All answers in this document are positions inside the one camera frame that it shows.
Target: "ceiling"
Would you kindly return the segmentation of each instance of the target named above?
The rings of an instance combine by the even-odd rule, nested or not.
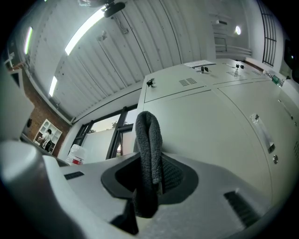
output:
[[[17,45],[37,85],[68,119],[143,81],[147,74],[177,64],[215,59],[213,28],[206,1],[128,0],[111,18],[102,18],[68,56],[64,49],[99,8],[76,0],[38,1],[20,25]],[[29,54],[22,49],[33,28]]]

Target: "round light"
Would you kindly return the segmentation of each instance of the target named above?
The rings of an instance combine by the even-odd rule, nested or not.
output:
[[[235,27],[235,32],[236,32],[238,35],[241,34],[241,29],[240,29],[239,26],[236,26],[236,27]]]

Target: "vent slot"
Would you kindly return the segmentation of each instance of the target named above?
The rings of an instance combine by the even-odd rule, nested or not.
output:
[[[229,205],[238,215],[244,226],[249,227],[259,220],[259,216],[253,208],[236,192],[228,192],[224,194]]]
[[[228,71],[227,73],[233,77],[240,77],[239,73],[235,71]]]
[[[295,146],[294,146],[294,153],[295,153],[295,157],[296,157],[297,160],[299,161],[299,143],[298,143],[298,141],[295,143]]]
[[[83,175],[84,175],[84,173],[82,173],[82,172],[74,172],[74,173],[71,173],[71,174],[66,174],[64,176],[65,176],[66,180],[70,180],[70,179],[80,177],[80,176],[83,176]]]
[[[262,75],[260,72],[257,72],[257,71],[255,71],[255,70],[253,70],[252,72],[255,73],[255,74],[258,75],[258,76],[261,76],[261,75]]]
[[[197,81],[194,80],[194,79],[192,79],[192,78],[188,78],[186,80],[179,80],[179,82],[181,83],[182,86],[186,86],[186,85],[197,83]]]

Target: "brown brick wall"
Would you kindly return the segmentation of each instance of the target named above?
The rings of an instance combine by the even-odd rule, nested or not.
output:
[[[48,119],[53,125],[55,125],[55,127],[62,131],[62,134],[53,152],[53,156],[57,156],[61,144],[70,130],[70,125],[67,124],[63,119],[61,119],[38,94],[38,92],[31,84],[25,70],[22,70],[22,76],[25,94],[29,98],[29,100],[34,104],[34,110],[30,116],[32,119],[32,124],[29,129],[28,138],[33,141],[45,119]]]

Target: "black ceiling fixture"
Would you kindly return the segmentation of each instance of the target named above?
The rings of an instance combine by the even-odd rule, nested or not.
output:
[[[105,5],[104,17],[110,17],[126,6],[123,2],[114,3],[114,0],[78,0],[78,2],[80,6],[87,7],[101,7]]]

